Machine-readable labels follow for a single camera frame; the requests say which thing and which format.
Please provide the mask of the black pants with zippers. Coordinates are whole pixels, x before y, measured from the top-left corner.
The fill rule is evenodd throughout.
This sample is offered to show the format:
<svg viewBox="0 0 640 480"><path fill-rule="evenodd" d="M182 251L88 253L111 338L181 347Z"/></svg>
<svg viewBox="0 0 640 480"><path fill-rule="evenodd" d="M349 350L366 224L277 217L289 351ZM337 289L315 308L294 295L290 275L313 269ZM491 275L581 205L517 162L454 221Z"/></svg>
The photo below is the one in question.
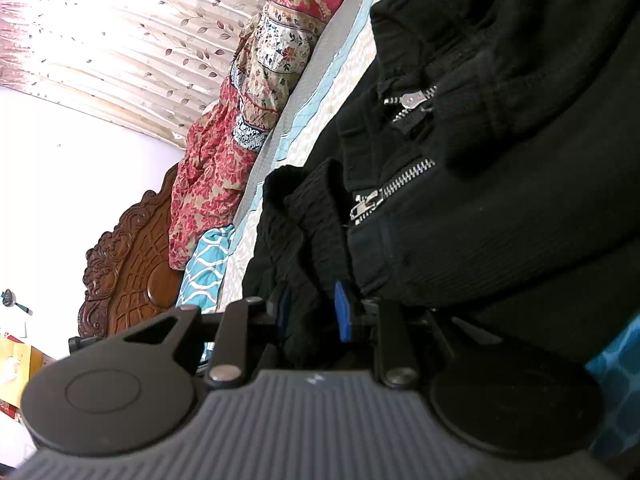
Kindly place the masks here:
<svg viewBox="0 0 640 480"><path fill-rule="evenodd" d="M280 367L364 367L334 285L410 310L445 427L589 448L586 365L639 311L639 0L382 0L376 55L262 191L247 296L288 292Z"/></svg>

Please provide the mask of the teal lattice pillow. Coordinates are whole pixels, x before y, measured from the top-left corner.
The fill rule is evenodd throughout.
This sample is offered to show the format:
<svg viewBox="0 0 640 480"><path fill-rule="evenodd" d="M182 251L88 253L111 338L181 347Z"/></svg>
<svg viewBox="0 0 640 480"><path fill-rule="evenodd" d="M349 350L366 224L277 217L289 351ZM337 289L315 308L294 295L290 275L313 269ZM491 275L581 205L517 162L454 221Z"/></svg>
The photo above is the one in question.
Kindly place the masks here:
<svg viewBox="0 0 640 480"><path fill-rule="evenodd" d="M215 313L219 289L231 254L235 228L224 226L205 232L186 264L178 292L177 306L195 306L203 313Z"/></svg>

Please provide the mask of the carved wooden headboard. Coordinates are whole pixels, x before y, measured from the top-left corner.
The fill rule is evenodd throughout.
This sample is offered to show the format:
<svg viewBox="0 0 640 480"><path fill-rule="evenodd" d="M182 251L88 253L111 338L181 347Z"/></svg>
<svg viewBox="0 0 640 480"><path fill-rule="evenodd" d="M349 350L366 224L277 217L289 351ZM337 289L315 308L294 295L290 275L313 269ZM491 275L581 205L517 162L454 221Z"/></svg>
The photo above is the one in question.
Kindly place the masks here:
<svg viewBox="0 0 640 480"><path fill-rule="evenodd" d="M81 337L124 332L175 307L183 278L168 263L176 174L176 167L167 170L160 190L146 191L86 253L85 301L78 312Z"/></svg>

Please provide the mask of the patchwork floral quilt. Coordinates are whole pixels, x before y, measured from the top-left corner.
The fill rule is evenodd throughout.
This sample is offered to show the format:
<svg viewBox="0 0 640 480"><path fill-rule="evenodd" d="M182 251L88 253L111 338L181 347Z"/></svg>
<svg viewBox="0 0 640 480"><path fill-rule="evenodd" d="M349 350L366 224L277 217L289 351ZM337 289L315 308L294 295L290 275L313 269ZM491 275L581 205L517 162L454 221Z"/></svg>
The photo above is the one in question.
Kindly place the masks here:
<svg viewBox="0 0 640 480"><path fill-rule="evenodd" d="M267 0L243 28L218 102L186 137L171 190L168 263L181 271L200 237L228 226L250 170L344 0Z"/></svg>

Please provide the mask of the purple yoga mat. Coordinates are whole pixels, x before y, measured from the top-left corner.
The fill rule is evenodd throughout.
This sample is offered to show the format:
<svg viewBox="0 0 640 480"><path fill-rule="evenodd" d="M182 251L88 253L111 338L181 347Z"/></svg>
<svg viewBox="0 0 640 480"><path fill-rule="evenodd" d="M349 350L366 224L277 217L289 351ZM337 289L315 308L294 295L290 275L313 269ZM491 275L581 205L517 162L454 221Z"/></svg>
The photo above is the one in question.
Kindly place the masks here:
<svg viewBox="0 0 640 480"><path fill-rule="evenodd" d="M639 443L639 315L586 367L605 397L602 429L591 445L598 460L612 460Z"/></svg>

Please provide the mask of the patterned bedspread with text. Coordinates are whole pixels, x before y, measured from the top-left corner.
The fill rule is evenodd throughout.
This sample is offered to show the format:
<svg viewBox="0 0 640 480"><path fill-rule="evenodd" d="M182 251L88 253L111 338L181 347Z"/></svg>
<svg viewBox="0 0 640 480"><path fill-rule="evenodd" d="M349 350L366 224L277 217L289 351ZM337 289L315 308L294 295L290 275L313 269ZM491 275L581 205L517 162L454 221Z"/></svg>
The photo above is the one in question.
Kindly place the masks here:
<svg viewBox="0 0 640 480"><path fill-rule="evenodd" d="M303 166L320 133L355 89L376 53L370 9L381 0L344 0L322 32L288 98L277 127L262 146L232 221L235 231L218 307L242 297L262 215L262 187L271 171Z"/></svg>

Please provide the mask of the leaf print curtain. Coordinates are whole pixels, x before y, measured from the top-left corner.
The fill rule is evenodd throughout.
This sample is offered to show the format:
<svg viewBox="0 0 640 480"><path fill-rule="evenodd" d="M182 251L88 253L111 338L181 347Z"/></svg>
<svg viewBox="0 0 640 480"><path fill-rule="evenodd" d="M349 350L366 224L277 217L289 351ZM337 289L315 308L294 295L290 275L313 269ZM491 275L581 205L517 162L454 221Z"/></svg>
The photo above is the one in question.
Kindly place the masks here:
<svg viewBox="0 0 640 480"><path fill-rule="evenodd" d="M267 0L1 0L1 83L183 148Z"/></svg>

